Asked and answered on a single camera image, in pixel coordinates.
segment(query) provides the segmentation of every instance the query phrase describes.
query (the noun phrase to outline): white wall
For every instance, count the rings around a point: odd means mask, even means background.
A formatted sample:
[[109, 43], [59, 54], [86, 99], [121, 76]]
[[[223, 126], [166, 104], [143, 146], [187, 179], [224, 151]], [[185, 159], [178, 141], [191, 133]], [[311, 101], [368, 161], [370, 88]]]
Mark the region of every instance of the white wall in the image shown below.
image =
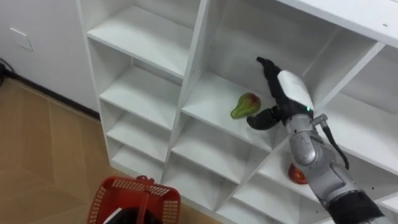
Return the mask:
[[[18, 46], [10, 27], [34, 48]], [[74, 0], [0, 0], [0, 57], [23, 77], [98, 111]]]

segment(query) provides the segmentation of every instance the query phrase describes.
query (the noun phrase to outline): baseboard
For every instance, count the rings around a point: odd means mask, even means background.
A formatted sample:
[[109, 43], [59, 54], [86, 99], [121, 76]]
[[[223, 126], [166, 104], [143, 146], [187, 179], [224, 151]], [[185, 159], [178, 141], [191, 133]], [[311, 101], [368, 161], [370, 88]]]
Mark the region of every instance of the baseboard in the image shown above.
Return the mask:
[[23, 83], [23, 84], [25, 84], [25, 85], [27, 85], [27, 86], [29, 86], [29, 87], [41, 92], [41, 93], [43, 93], [43, 94], [45, 94], [45, 95], [47, 95], [47, 96], [59, 101], [59, 102], [67, 105], [67, 106], [70, 106], [71, 108], [73, 108], [73, 109], [75, 109], [77, 111], [80, 111], [80, 112], [82, 112], [82, 113], [84, 113], [84, 114], [86, 114], [86, 115], [88, 115], [88, 116], [90, 116], [92, 118], [100, 120], [100, 114], [97, 111], [95, 111], [95, 110], [92, 110], [92, 109], [90, 109], [88, 107], [85, 107], [85, 106], [83, 106], [83, 105], [81, 105], [81, 104], [79, 104], [79, 103], [77, 103], [77, 102], [75, 102], [75, 101], [73, 101], [71, 99], [68, 99], [68, 98], [66, 98], [66, 97], [64, 97], [62, 95], [59, 95], [58, 93], [56, 93], [56, 92], [54, 92], [52, 90], [49, 90], [46, 87], [42, 87], [42, 86], [40, 86], [40, 85], [38, 85], [38, 84], [28, 80], [28, 79], [16, 74], [16, 73], [12, 73], [12, 72], [8, 71], [5, 75], [8, 78], [20, 81], [21, 83]]

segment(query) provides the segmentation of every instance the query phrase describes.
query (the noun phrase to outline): tomato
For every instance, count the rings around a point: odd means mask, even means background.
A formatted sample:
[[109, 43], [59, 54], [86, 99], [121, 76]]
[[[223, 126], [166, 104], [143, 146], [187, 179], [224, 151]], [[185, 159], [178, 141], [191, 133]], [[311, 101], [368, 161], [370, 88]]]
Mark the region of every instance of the tomato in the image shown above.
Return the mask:
[[289, 168], [289, 177], [296, 184], [307, 184], [304, 174], [293, 164]]

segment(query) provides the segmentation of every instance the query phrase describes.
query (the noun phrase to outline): shelf board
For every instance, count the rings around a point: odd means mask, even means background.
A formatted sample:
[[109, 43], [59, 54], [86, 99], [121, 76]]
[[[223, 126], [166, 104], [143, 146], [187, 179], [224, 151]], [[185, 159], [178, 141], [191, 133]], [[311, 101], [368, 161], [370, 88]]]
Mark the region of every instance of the shelf board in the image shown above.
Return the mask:
[[390, 223], [398, 223], [398, 213], [396, 209], [389, 210], [386, 207], [379, 206], [381, 212], [386, 216], [386, 219], [388, 219], [388, 224]]
[[277, 223], [266, 215], [257, 212], [236, 199], [230, 199], [218, 211], [218, 214], [235, 223], [271, 224]]
[[398, 49], [385, 46], [341, 92], [387, 113], [398, 114], [396, 71]]
[[193, 31], [132, 5], [89, 30], [87, 36], [183, 78]]
[[[246, 119], [233, 120], [230, 112], [235, 108], [241, 95], [251, 92], [248, 89], [207, 73], [188, 97], [182, 111], [209, 125], [226, 131], [261, 149], [271, 151], [275, 130], [257, 131]], [[262, 108], [271, 107], [274, 101], [261, 97]]]
[[162, 184], [174, 187], [185, 198], [213, 210], [223, 189], [223, 181], [222, 177], [184, 158], [173, 158]]
[[132, 67], [99, 98], [171, 130], [180, 87], [141, 68]]
[[389, 210], [392, 210], [393, 212], [398, 213], [398, 195], [395, 197], [383, 200], [379, 202], [380, 205], [383, 207], [388, 208]]
[[359, 34], [398, 47], [398, 2], [392, 0], [278, 0]]
[[126, 174], [146, 175], [159, 181], [162, 178], [163, 165], [134, 149], [123, 146], [111, 159], [112, 167]]
[[233, 196], [282, 223], [297, 224], [300, 196], [259, 175], [242, 186]]
[[106, 135], [160, 162], [166, 160], [170, 132], [137, 116], [125, 113]]
[[289, 179], [287, 173], [292, 162], [290, 152], [279, 150], [271, 156], [272, 158], [270, 158], [268, 162], [259, 170], [259, 174], [287, 187], [290, 190], [293, 190], [294, 192], [299, 193], [300, 195], [318, 202], [317, 197], [312, 192], [308, 184], [295, 184]]
[[[372, 200], [378, 203], [397, 193], [398, 177], [396, 175], [351, 154], [346, 153], [346, 156], [349, 161], [350, 176]], [[340, 164], [344, 164], [337, 153], [336, 158]]]
[[322, 224], [335, 224], [333, 220], [328, 220], [323, 222]]
[[[320, 111], [342, 149], [375, 166], [398, 175], [398, 122], [385, 111], [342, 93]], [[319, 128], [318, 132], [326, 139]]]
[[330, 218], [329, 213], [312, 200], [302, 198], [300, 202], [300, 219], [298, 224], [319, 223]]
[[250, 147], [201, 121], [188, 122], [172, 151], [230, 181], [240, 183]]

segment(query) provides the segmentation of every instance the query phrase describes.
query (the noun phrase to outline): black cord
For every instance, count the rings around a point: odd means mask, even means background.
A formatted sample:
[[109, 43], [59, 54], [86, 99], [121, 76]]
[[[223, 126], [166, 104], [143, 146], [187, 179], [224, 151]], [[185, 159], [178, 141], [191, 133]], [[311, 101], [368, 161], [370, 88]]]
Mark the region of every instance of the black cord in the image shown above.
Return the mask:
[[346, 155], [343, 153], [343, 151], [340, 149], [340, 147], [338, 147], [335, 139], [333, 138], [333, 135], [331, 134], [330, 128], [329, 127], [324, 127], [324, 128], [322, 128], [322, 130], [326, 134], [326, 137], [328, 138], [330, 144], [336, 149], [338, 154], [343, 159], [346, 169], [349, 170], [348, 159], [347, 159]]
[[7, 66], [8, 69], [12, 72], [12, 74], [15, 74], [14, 68], [8, 62], [6, 62], [3, 58], [0, 58], [0, 63], [3, 63], [5, 66]]

